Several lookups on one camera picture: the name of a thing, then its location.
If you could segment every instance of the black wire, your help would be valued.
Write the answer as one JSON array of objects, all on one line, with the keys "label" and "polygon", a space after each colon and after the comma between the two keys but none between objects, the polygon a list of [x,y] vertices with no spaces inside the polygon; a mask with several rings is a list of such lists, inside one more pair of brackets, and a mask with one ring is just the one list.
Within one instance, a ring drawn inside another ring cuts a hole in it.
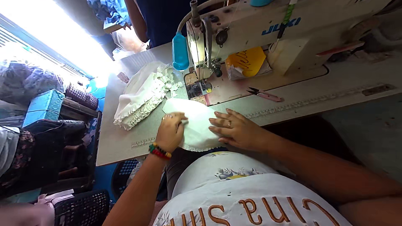
[{"label": "black wire", "polygon": [[[50,111],[50,112],[56,113],[60,118],[62,118],[62,123],[61,123],[60,126],[58,126],[58,127],[56,127],[56,128],[51,128],[51,129],[48,129],[48,130],[46,130],[46,131],[43,131],[43,132],[40,132],[40,133],[37,133],[37,134],[24,134],[24,135],[38,135],[38,134],[43,134],[43,133],[46,133],[46,132],[51,131],[51,130],[54,130],[54,129],[58,129],[58,128],[60,128],[60,127],[63,126],[63,124],[64,124],[64,119],[63,119],[63,117],[60,115],[60,113],[58,113],[58,112],[56,112],[56,111],[49,110],[49,109],[41,109],[41,110],[26,111],[25,113],[36,112],[36,111]],[[22,134],[22,133],[15,132],[15,131],[13,131],[13,130],[11,130],[11,129],[9,129],[9,128],[3,126],[3,125],[0,125],[0,127],[4,128],[4,129],[7,129],[7,130],[10,130],[11,132],[14,132],[14,133],[16,133],[16,134]]]}]

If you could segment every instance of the ruffle trim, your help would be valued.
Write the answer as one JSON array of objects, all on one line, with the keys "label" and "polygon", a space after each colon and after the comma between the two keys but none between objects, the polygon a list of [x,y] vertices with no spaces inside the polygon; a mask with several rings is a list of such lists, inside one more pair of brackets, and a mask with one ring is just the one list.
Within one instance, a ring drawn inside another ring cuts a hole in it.
[{"label": "ruffle trim", "polygon": [[189,146],[188,144],[183,144],[180,147],[183,148],[184,150],[191,151],[191,152],[204,152],[204,151],[208,151],[208,150],[211,150],[214,148],[226,147],[226,145],[221,144],[218,146],[208,147],[208,148],[194,148],[192,146]]},{"label": "ruffle trim", "polygon": [[171,66],[160,66],[157,72],[151,73],[150,76],[154,78],[150,92],[146,94],[142,101],[133,105],[129,111],[115,118],[113,124],[119,125],[125,130],[130,130],[163,101],[168,91],[170,91],[171,97],[174,97],[177,95],[177,89],[183,86],[182,82],[174,83]]},{"label": "ruffle trim", "polygon": [[141,120],[145,119],[145,117],[147,117],[151,111],[153,111],[163,101],[164,96],[165,94],[162,98],[152,96],[151,99],[146,101],[139,109],[133,111],[122,119],[116,119],[113,123],[123,127],[125,130],[130,130]]}]

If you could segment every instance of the woman's right hand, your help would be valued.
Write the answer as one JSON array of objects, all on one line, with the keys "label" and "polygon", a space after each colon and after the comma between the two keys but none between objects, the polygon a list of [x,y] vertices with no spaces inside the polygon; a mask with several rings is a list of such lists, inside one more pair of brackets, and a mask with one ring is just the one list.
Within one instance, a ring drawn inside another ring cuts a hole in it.
[{"label": "woman's right hand", "polygon": [[230,109],[226,109],[226,111],[227,114],[216,111],[217,119],[209,119],[211,124],[216,126],[210,126],[209,130],[224,136],[219,138],[220,142],[242,149],[262,151],[267,148],[267,139],[279,138],[279,136],[259,127],[242,114]]}]

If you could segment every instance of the red green yellow bracelet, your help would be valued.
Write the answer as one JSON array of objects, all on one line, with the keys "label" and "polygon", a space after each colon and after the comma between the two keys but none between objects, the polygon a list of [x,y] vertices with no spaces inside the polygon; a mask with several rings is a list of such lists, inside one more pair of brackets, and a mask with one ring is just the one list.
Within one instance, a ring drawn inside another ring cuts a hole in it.
[{"label": "red green yellow bracelet", "polygon": [[151,154],[157,155],[161,158],[169,160],[172,157],[172,154],[169,152],[165,152],[162,150],[156,142],[153,142],[148,149]]}]

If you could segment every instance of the yellow tag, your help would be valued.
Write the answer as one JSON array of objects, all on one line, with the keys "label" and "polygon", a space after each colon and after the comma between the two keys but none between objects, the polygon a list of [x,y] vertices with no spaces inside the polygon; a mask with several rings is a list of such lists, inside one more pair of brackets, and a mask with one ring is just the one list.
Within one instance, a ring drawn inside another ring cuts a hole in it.
[{"label": "yellow tag", "polygon": [[226,63],[228,66],[233,65],[235,68],[243,69],[244,76],[252,77],[258,73],[266,57],[259,46],[229,55]]}]

